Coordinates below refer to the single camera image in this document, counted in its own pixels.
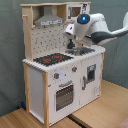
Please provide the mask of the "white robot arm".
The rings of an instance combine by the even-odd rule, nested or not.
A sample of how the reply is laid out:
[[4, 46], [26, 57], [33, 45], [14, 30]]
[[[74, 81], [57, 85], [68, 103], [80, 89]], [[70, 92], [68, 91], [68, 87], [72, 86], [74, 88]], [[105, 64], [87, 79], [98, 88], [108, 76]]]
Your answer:
[[80, 14], [73, 24], [69, 24], [64, 35], [72, 40], [85, 42], [88, 40], [95, 45], [103, 45], [124, 35], [128, 35], [128, 12], [123, 19], [123, 27], [110, 31], [105, 17], [101, 13]]

